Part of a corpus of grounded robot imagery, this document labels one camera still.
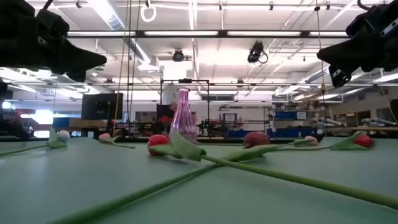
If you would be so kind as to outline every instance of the green table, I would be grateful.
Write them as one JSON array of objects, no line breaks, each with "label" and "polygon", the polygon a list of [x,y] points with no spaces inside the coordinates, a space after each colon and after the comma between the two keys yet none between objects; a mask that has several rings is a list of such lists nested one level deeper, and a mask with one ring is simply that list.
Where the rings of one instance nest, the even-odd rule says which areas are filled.
[{"label": "green table", "polygon": [[[325,138],[330,145],[339,138]],[[42,142],[0,143],[0,151]],[[250,163],[398,198],[398,140],[373,151],[273,152]],[[202,167],[88,138],[68,149],[0,157],[0,223],[46,223]],[[240,147],[204,146],[221,157]],[[394,223],[398,211],[304,185],[221,167],[169,187],[95,223]]]}]

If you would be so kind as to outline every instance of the wall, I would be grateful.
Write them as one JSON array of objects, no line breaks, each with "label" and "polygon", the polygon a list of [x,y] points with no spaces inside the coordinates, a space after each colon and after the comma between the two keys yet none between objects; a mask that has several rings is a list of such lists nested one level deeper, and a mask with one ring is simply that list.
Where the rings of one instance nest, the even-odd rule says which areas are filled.
[{"label": "wall", "polygon": [[333,113],[346,114],[360,111],[371,111],[371,117],[377,116],[376,110],[390,107],[390,99],[398,98],[398,88],[389,88],[387,96],[381,96],[379,93],[370,92],[365,93],[364,100],[358,100],[358,95],[353,95],[345,100],[346,103],[333,105]]}]

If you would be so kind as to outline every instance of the glass vase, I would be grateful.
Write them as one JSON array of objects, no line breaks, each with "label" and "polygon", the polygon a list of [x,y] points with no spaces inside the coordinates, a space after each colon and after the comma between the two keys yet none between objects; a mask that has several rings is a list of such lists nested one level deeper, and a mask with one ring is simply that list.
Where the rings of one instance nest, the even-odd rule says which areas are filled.
[{"label": "glass vase", "polygon": [[192,113],[188,103],[188,92],[187,88],[181,88],[178,90],[179,98],[177,110],[173,117],[169,138],[171,139],[173,133],[178,131],[181,136],[186,140],[196,144],[197,143],[197,131],[195,123],[192,119]]}]

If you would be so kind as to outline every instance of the ceiling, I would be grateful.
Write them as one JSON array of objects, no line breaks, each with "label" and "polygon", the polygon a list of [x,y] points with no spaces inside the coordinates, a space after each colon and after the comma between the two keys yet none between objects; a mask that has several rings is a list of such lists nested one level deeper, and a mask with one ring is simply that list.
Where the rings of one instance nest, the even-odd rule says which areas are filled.
[{"label": "ceiling", "polygon": [[[111,30],[102,17],[95,11],[90,1],[81,0],[82,8],[76,7],[74,0],[54,0],[50,10],[65,19],[70,30]],[[345,30],[354,18],[363,13],[353,0],[317,0],[323,8],[319,11],[320,30]],[[316,0],[273,0],[274,10],[269,10],[270,1],[263,0],[160,0],[150,1],[156,7],[157,15],[152,22],[144,22],[140,8],[146,1],[131,1],[132,7],[126,7],[126,0],[109,0],[115,13],[126,27],[131,30],[317,30],[317,14],[313,10]],[[40,9],[46,1],[27,0],[36,9]],[[380,4],[383,1],[362,1],[365,5]],[[327,3],[331,8],[325,10]],[[145,15],[150,17],[151,10]],[[247,57],[249,49],[255,41],[263,42],[269,61],[262,66],[249,66]],[[117,83],[121,74],[121,83],[159,82],[161,73],[148,72],[139,68],[140,62],[129,60],[128,47],[121,39],[70,39],[79,48],[106,55],[107,64],[103,71],[90,70],[86,82],[103,83],[107,78]],[[170,63],[170,52],[182,49],[184,55],[193,58],[193,40],[191,38],[168,39],[137,39],[137,45],[152,59],[158,58],[157,65]],[[237,79],[251,83],[297,83],[311,72],[321,69],[321,61],[316,58],[320,47],[324,48],[344,41],[344,39],[195,39],[196,62],[198,72],[193,71],[193,64],[188,62],[187,77],[210,80],[214,83],[231,83]],[[325,75],[325,82],[330,78]],[[117,90],[117,86],[107,86]],[[234,89],[235,86],[213,87],[213,89]],[[258,90],[275,90],[278,86],[264,86]],[[159,86],[135,86],[135,90],[157,90]],[[295,94],[308,91],[299,88]]]}]

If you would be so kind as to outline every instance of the pink glass vase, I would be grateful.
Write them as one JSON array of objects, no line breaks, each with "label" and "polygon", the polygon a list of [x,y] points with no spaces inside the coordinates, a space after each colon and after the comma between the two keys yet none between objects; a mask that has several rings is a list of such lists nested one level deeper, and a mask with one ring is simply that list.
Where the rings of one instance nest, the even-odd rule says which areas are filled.
[{"label": "pink glass vase", "polygon": [[178,106],[173,117],[169,137],[171,139],[173,133],[178,131],[186,140],[196,144],[197,131],[195,124],[193,123],[191,110],[189,109],[188,92],[189,89],[186,88],[178,90]]}]

